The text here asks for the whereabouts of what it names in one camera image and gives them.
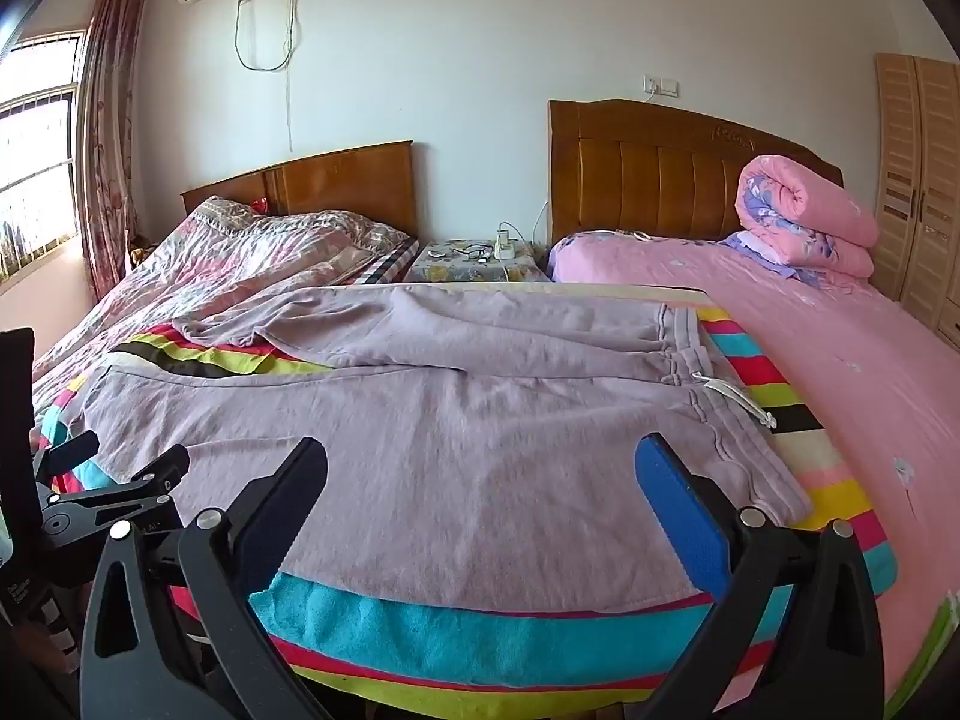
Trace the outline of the lilac sweatpants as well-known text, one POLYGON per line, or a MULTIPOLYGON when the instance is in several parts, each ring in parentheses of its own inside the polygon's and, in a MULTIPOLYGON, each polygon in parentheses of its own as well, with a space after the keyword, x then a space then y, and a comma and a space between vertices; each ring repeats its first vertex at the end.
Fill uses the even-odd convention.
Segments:
POLYGON ((624 613, 692 593, 636 483, 661 434, 685 465, 779 525, 811 500, 748 411, 688 307, 489 289, 306 288, 179 330, 263 340, 299 374, 206 379, 112 361, 65 411, 128 481, 189 452, 184 517, 229 504, 298 440, 329 476, 288 574, 331 589, 498 613, 624 613))

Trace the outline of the rainbow striped blanket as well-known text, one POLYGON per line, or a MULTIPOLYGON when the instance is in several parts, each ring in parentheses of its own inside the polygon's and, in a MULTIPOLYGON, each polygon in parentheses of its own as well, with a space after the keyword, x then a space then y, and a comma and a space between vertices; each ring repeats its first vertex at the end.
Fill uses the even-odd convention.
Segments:
MULTIPOLYGON (((228 309, 257 298, 288 298, 300 289, 306 288, 252 294, 228 309)), ((755 340, 717 305, 644 302, 697 314, 722 364, 713 379, 716 392, 748 411, 809 496, 812 509, 800 522, 779 525, 767 515, 771 522, 803 532, 820 532, 833 520, 848 522, 874 596, 888 589, 895 561, 866 493, 755 340)), ((88 377, 112 361, 206 379, 304 371, 304 362, 267 341, 202 346, 179 330, 185 319, 217 314, 187 314, 117 344, 41 410, 44 439, 55 445, 91 431, 68 426, 65 411, 88 377)), ((80 491, 132 479, 110 479, 97 456, 76 468, 80 491)), ((251 606, 288 665, 313 683, 439 718, 555 718, 651 699, 713 605, 689 578, 692 593, 686 598, 624 613, 461 610, 331 589, 288 574, 283 562, 267 589, 252 593, 251 606)), ((761 671, 788 600, 788 589, 773 592, 737 673, 761 671)))

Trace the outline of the floral pink comforter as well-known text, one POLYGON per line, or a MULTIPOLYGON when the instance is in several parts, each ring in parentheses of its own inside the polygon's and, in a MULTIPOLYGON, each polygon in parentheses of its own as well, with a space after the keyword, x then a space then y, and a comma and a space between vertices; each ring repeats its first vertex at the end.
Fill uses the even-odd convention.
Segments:
POLYGON ((34 364, 42 410, 117 344, 187 314, 210 316, 262 289, 391 281, 418 241, 347 210, 268 216, 213 195, 34 364))

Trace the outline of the pink bed sheet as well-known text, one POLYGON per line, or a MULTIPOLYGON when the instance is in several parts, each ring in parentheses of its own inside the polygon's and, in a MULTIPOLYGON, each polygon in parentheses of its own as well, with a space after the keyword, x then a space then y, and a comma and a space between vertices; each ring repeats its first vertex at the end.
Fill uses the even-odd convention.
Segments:
POLYGON ((958 355, 870 284, 809 286, 719 242, 583 232, 553 247, 558 283, 699 289, 804 398, 866 489, 898 562, 878 602, 895 717, 958 694, 958 355))

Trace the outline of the nightstand with floral cloth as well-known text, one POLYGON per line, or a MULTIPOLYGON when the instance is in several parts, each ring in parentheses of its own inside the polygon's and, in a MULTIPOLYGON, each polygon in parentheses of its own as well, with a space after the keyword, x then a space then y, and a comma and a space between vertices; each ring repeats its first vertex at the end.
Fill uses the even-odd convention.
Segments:
POLYGON ((472 281, 548 281, 535 250, 511 241, 502 259, 491 239, 448 239, 428 242, 405 273, 405 283, 471 283, 472 281))

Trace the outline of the left wooden headboard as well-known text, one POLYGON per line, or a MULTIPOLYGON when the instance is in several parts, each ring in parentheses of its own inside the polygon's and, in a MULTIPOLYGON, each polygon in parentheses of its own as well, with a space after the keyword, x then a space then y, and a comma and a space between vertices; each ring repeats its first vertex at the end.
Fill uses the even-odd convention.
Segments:
POLYGON ((185 213, 213 195, 274 216, 351 211, 418 236, 412 142, 314 154, 191 188, 181 193, 185 213))

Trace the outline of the wooden headboard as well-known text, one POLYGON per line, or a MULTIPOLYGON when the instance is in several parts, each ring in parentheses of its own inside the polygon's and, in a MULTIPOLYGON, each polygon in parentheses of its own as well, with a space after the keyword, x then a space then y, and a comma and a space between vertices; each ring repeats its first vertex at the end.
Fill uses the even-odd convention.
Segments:
POLYGON ((551 101, 548 123, 551 242, 601 229, 719 241, 739 227, 740 171, 759 154, 843 182, 839 167, 799 143, 690 110, 551 101))
POLYGON ((351 211, 418 236, 412 142, 314 154, 191 188, 181 193, 185 213, 213 195, 274 216, 351 211))

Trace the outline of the window with bars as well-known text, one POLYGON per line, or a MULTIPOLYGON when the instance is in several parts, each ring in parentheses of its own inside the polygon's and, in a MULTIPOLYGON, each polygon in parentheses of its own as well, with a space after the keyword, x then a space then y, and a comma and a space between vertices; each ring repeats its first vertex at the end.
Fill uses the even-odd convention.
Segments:
POLYGON ((75 112, 83 34, 31 37, 2 59, 0 220, 9 280, 76 236, 75 112))

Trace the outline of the white power strip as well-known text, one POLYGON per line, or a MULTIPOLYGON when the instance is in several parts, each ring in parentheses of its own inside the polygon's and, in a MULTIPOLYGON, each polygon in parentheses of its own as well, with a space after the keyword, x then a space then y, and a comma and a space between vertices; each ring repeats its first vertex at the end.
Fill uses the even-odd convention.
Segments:
POLYGON ((494 238, 494 256, 498 260, 511 260, 514 257, 514 245, 506 231, 500 231, 494 238))

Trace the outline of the rolled pink floral quilt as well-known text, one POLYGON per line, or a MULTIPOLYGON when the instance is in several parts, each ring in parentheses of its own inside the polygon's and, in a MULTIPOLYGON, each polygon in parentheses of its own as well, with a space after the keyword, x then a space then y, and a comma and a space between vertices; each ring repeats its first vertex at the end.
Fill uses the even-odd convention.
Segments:
POLYGON ((736 203, 739 231, 750 231, 788 265, 868 280, 878 224, 844 188, 779 154, 742 169, 736 203))

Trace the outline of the pink floral curtain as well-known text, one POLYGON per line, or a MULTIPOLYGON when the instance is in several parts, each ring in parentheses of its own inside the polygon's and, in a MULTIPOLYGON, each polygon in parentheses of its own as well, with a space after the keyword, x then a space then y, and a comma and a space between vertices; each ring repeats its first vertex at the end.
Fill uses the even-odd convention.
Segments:
POLYGON ((94 0, 76 98, 76 221, 89 288, 103 299, 127 275, 133 82, 146 0, 94 0))

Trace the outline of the right wooden headboard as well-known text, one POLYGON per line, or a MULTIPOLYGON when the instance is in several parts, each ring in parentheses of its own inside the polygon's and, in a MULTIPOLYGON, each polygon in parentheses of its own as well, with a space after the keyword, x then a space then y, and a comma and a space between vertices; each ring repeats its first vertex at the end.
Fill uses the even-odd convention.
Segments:
POLYGON ((719 241, 739 227, 740 171, 759 154, 843 182, 839 167, 799 143, 690 110, 551 101, 548 123, 551 242, 601 229, 719 241))

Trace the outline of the light wooden wardrobe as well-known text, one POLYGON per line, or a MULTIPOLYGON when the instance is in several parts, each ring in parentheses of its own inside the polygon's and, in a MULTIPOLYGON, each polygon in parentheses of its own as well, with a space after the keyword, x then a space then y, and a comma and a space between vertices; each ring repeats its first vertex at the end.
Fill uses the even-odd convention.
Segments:
POLYGON ((958 344, 958 67, 875 57, 880 169, 871 283, 950 346, 958 344))

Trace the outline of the white wall socket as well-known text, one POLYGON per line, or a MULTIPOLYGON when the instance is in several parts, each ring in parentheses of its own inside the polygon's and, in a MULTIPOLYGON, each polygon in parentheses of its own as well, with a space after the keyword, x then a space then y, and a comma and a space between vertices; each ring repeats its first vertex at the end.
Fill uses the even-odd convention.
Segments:
POLYGON ((641 83, 643 83, 643 93, 648 98, 656 98, 656 96, 678 98, 680 96, 680 85, 675 78, 644 75, 641 83))

